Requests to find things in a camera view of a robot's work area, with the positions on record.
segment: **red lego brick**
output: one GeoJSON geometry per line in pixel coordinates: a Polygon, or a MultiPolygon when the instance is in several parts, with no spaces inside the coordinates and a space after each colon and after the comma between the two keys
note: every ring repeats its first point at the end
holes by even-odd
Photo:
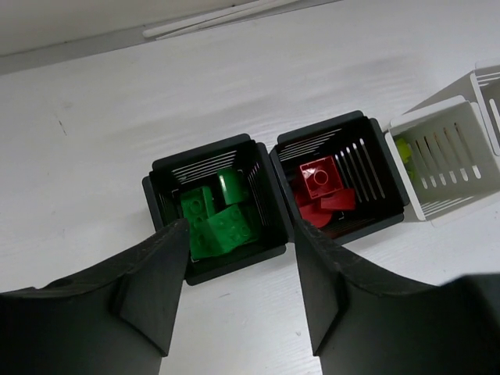
{"type": "Polygon", "coordinates": [[[333,216],[332,211],[320,209],[316,202],[303,205],[302,207],[298,207],[298,209],[302,218],[308,220],[316,228],[322,228],[327,225],[333,216]]]}
{"type": "Polygon", "coordinates": [[[343,189],[320,199],[320,208],[328,211],[352,211],[356,208],[354,189],[343,189]]]}
{"type": "Polygon", "coordinates": [[[302,207],[303,205],[308,205],[311,202],[311,199],[305,189],[294,189],[293,192],[297,206],[302,207]]]}
{"type": "Polygon", "coordinates": [[[302,164],[300,171],[311,199],[323,197],[344,188],[334,158],[331,156],[302,164]]]}

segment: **green block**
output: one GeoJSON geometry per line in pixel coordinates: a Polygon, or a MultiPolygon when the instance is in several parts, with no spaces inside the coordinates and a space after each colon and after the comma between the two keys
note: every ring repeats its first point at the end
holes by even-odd
{"type": "Polygon", "coordinates": [[[244,202],[250,197],[243,174],[234,168],[218,170],[217,176],[227,205],[244,202]]]}
{"type": "Polygon", "coordinates": [[[202,232],[202,224],[216,213],[210,187],[203,186],[181,194],[180,205],[183,216],[191,225],[191,257],[198,260],[213,256],[210,241],[202,232]]]}
{"type": "Polygon", "coordinates": [[[403,138],[399,138],[396,140],[396,147],[398,148],[399,156],[401,160],[406,164],[409,161],[409,158],[412,157],[412,150],[408,146],[408,143],[403,138]]]}
{"type": "Polygon", "coordinates": [[[415,180],[415,171],[412,168],[406,167],[406,173],[408,174],[410,181],[415,180]]]}
{"type": "Polygon", "coordinates": [[[247,220],[248,226],[250,227],[250,231],[252,232],[251,237],[245,242],[245,244],[249,244],[250,242],[255,242],[259,240],[260,234],[262,232],[262,223],[260,221],[259,211],[254,205],[247,205],[244,207],[240,207],[243,216],[247,220]]]}
{"type": "Polygon", "coordinates": [[[209,217],[205,221],[203,234],[211,242],[214,255],[227,254],[255,237],[238,205],[209,217]]]}

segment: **white floor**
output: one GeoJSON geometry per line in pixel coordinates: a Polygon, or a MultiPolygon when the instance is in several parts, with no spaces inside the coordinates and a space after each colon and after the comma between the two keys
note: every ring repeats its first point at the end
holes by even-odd
{"type": "MultiPolygon", "coordinates": [[[[151,162],[353,109],[381,123],[497,57],[495,0],[351,0],[0,77],[0,290],[41,287],[153,232],[151,162]]],[[[348,247],[440,284],[500,271],[500,204],[348,247]]],[[[320,374],[293,246],[185,286],[162,374],[320,374]]]]}

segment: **black storage bin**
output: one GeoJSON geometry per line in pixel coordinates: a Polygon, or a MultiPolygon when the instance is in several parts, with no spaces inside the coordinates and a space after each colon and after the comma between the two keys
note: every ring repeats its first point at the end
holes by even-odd
{"type": "Polygon", "coordinates": [[[338,212],[322,232],[344,244],[403,220],[409,199],[379,124],[356,111],[278,137],[270,157],[292,223],[301,214],[290,183],[300,165],[327,156],[344,186],[356,189],[356,208],[338,212]]]}
{"type": "Polygon", "coordinates": [[[232,252],[188,262],[188,284],[201,282],[262,262],[285,252],[291,223],[280,193],[266,146],[247,134],[195,148],[152,164],[152,172],[142,181],[155,229],[182,217],[180,194],[210,186],[215,207],[224,201],[217,171],[233,167],[243,173],[250,188],[250,199],[262,224],[257,242],[242,245],[232,252]]]}

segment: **white bin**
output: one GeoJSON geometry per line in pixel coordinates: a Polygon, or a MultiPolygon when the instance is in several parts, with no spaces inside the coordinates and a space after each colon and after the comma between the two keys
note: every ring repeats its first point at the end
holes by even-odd
{"type": "Polygon", "coordinates": [[[477,103],[456,96],[413,110],[393,119],[385,137],[419,220],[439,225],[500,199],[498,158],[477,103]],[[399,138],[411,150],[406,164],[399,138]]]}
{"type": "Polygon", "coordinates": [[[414,109],[457,95],[479,105],[491,147],[500,156],[500,59],[476,63],[476,69],[420,103],[414,109]]]}

